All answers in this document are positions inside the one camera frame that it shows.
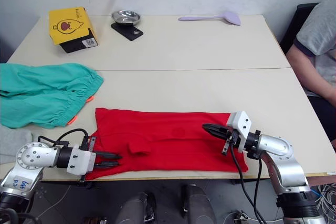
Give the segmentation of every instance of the teal cloth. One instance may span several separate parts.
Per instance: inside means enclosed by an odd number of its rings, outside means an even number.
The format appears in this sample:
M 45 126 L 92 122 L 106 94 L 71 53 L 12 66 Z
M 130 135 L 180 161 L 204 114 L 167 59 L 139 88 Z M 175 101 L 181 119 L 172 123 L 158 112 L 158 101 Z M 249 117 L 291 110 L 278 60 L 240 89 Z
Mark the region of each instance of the teal cloth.
M 65 126 L 101 86 L 96 71 L 76 63 L 30 67 L 0 64 L 0 123 Z

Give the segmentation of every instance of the table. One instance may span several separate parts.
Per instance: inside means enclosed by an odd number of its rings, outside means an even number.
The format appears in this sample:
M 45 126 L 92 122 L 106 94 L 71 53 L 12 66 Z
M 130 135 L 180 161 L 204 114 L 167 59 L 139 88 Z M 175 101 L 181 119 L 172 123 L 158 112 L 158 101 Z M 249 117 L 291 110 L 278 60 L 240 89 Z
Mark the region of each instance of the table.
M 191 71 L 101 71 L 105 79 L 95 99 L 79 112 L 77 120 L 66 128 L 52 130 L 36 126 L 34 133 L 56 139 L 67 130 L 82 127 L 96 129 L 94 109 L 130 109 L 139 111 L 247 111 L 251 131 L 281 136 L 291 142 L 295 156 L 308 176 L 336 170 L 335 153 L 322 126 L 300 88 L 292 69 L 191 70 Z M 81 133 L 68 140 L 80 143 Z M 257 163 L 246 159 L 246 178 L 257 176 Z M 2 165 L 1 175 L 10 165 Z M 72 180 L 76 176 L 64 169 L 46 168 L 45 180 Z M 264 166 L 262 177 L 267 177 Z M 238 178 L 237 173 L 199 171 L 127 172 L 99 180 L 163 178 Z
M 144 35 L 128 41 L 109 16 L 90 17 L 98 47 L 67 54 L 49 37 L 41 18 L 9 62 L 49 65 L 76 62 L 96 70 L 194 70 L 290 67 L 261 15 L 241 16 L 241 26 L 221 20 L 182 22 L 178 16 L 143 16 Z
M 245 110 L 253 123 L 251 131 L 259 129 L 291 142 L 307 176 L 336 171 L 333 148 L 261 15 L 241 16 L 240 27 L 220 20 L 178 22 L 177 16 L 144 16 L 139 28 L 145 34 L 133 42 L 109 27 L 109 17 L 91 20 L 98 47 L 66 54 L 52 44 L 47 22 L 41 19 L 9 60 L 33 66 L 77 62 L 93 67 L 104 78 L 95 99 L 82 108 L 72 125 L 52 130 L 30 125 L 27 128 L 34 137 L 56 139 L 78 127 L 93 133 L 97 107 L 175 112 Z M 68 138 L 71 145 L 81 139 L 80 133 Z M 252 159 L 246 162 L 249 171 L 245 177 L 255 178 L 257 163 Z M 0 177 L 12 166 L 0 165 Z M 265 166 L 262 171 L 262 177 L 268 177 Z M 238 177 L 237 173 L 222 172 L 142 171 L 98 180 Z M 64 169 L 44 170 L 44 180 L 77 179 Z

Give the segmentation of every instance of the floor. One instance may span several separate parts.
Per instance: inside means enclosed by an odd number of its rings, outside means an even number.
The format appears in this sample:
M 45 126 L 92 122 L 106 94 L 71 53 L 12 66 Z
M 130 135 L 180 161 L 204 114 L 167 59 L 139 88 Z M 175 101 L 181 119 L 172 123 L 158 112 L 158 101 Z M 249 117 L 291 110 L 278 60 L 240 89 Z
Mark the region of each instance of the floor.
M 105 216 L 108 223 L 114 223 L 120 206 L 137 192 L 149 190 L 155 194 L 157 201 L 157 223 L 187 223 L 182 218 L 180 190 L 185 184 L 196 184 L 208 195 L 217 223 L 223 223 L 230 212 L 243 210 L 255 219 L 240 184 L 233 180 L 138 180 L 96 182 L 91 188 L 71 186 L 61 203 L 51 208 L 41 219 L 43 224 L 80 224 L 83 217 Z M 246 189 L 253 196 L 255 182 L 246 183 Z M 31 214 L 38 216 L 52 204 L 56 203 L 68 189 L 68 185 L 41 183 Z M 270 180 L 262 180 L 259 185 L 258 210 L 265 220 L 282 217 L 282 210 L 276 206 L 276 194 Z M 233 223 L 228 218 L 226 224 Z

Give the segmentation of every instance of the small stainless bowl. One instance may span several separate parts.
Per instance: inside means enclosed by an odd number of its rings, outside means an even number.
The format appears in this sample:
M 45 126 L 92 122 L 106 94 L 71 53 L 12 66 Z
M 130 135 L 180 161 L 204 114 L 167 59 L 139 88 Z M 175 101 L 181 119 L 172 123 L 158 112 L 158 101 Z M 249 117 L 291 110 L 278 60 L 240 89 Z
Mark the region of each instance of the small stainless bowl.
M 141 16 L 131 10 L 119 10 L 112 13 L 111 18 L 122 25 L 135 25 L 140 21 Z

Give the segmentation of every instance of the yellow box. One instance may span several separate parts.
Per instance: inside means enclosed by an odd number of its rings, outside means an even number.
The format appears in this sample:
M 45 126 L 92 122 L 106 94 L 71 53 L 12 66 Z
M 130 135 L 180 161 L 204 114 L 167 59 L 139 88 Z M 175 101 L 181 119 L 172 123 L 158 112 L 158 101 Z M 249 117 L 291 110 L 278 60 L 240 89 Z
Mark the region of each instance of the yellow box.
M 74 52 L 98 45 L 84 7 L 51 10 L 49 12 L 49 34 L 54 44 L 59 44 L 65 52 Z

